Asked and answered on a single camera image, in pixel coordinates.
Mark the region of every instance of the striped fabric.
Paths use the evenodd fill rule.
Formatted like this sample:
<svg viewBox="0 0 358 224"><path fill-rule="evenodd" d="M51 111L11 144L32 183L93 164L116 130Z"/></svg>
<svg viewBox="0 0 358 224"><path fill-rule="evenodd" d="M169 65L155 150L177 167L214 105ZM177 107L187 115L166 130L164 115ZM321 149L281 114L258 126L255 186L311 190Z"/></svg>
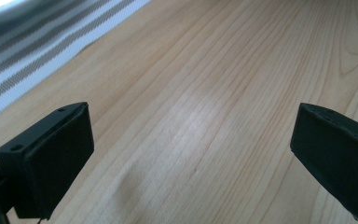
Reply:
<svg viewBox="0 0 358 224"><path fill-rule="evenodd" d="M0 28L0 112L148 1L51 1Z"/></svg>

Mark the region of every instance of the wooden desk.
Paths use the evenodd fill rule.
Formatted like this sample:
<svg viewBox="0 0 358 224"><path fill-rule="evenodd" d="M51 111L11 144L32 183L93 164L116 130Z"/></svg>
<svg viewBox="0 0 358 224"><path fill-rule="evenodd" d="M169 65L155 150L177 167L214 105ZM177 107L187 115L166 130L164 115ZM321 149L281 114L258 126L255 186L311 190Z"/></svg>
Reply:
<svg viewBox="0 0 358 224"><path fill-rule="evenodd" d="M81 101L95 153L48 223L358 223L289 147L300 102L358 120L358 1L152 0L1 113L0 146Z"/></svg>

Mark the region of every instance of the wooden table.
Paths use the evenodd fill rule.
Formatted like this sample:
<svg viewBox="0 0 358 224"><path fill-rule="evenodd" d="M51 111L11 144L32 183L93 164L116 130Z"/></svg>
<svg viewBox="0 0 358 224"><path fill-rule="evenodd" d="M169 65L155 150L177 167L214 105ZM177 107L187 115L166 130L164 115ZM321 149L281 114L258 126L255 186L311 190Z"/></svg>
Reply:
<svg viewBox="0 0 358 224"><path fill-rule="evenodd" d="M358 121L358 1L152 0L1 113L0 146L82 101L95 152L48 223L358 223L289 147L300 102Z"/></svg>

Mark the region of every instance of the white stripe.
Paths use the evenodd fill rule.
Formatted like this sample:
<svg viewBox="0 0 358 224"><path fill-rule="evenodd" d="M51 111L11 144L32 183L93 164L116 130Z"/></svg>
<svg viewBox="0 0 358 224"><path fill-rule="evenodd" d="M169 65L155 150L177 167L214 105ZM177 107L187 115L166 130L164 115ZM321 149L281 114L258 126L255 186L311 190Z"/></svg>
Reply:
<svg viewBox="0 0 358 224"><path fill-rule="evenodd" d="M48 63L44 64L21 83L14 86L12 89L6 91L0 96L0 112L14 101L23 96L24 93L32 89L35 85L43 81L51 73L55 72L65 63L75 57L88 44L92 43L102 35L109 32L109 30L116 27L119 23L127 19L133 12L148 3L149 0L136 0L120 10L115 16L105 21L100 26L96 27L91 32L78 38L68 48L62 51L59 55L53 58Z"/></svg>
<svg viewBox="0 0 358 224"><path fill-rule="evenodd" d="M53 43L46 43L46 46L40 46L39 49L35 49L34 52L30 52L30 55L27 55L26 57L20 59L18 62L14 63L12 66L10 66L9 69L7 69L6 71L3 71L0 74L0 84L2 82L4 82L6 79L13 76L13 74L16 74L17 72L19 72L23 67L32 63L34 61L34 59L44 55L46 52L48 52L49 50L54 48L56 45L61 43L68 35L71 35L72 33L76 32L79 29L81 29L82 27L86 26L90 21L94 21L96 18L98 18L100 15L102 15L105 11L113 8L118 3L120 3L120 0L109 1L103 7L100 7L99 9L95 10L93 13L90 13L87 17L82 18L80 21L75 23L72 27L68 27L68 29L65 31L65 34L62 35L61 37L58 35L59 38L55 39ZM81 10L88 7L89 5L91 5L91 1L89 1L88 4L85 4L81 8L77 7L77 8L75 8L75 10L71 10L68 13L65 13L65 16L60 18L61 20L57 19L57 20L53 21L52 23L47 24L45 27L43 27L43 29L40 29L37 33L33 33L32 35L28 36L23 41L21 41L18 45L2 52L2 54L0 54L0 62L2 62L3 60L6 60L7 55L12 56L12 55L9 55L9 53L18 52L21 49L26 48L26 46L28 46L29 43L35 42L37 39L39 39L43 35L45 35L46 32L48 32L51 29L53 29L54 27L62 24L62 20L68 21L68 20L72 19Z"/></svg>
<svg viewBox="0 0 358 224"><path fill-rule="evenodd" d="M7 42L8 40L13 38L14 36L26 31L31 26L33 26L35 24L38 24L40 21L42 21L46 17L50 16L51 14L56 12L57 10L60 10L61 8L69 5L73 1L75 1L75 0L60 1L58 3L54 3L54 6L50 7L47 10L40 10L40 13L37 14L37 15L33 15L31 20L24 20L24 21L21 22L21 26L18 26L16 29L11 30L10 33L0 35L0 45L2 45L3 43Z"/></svg>

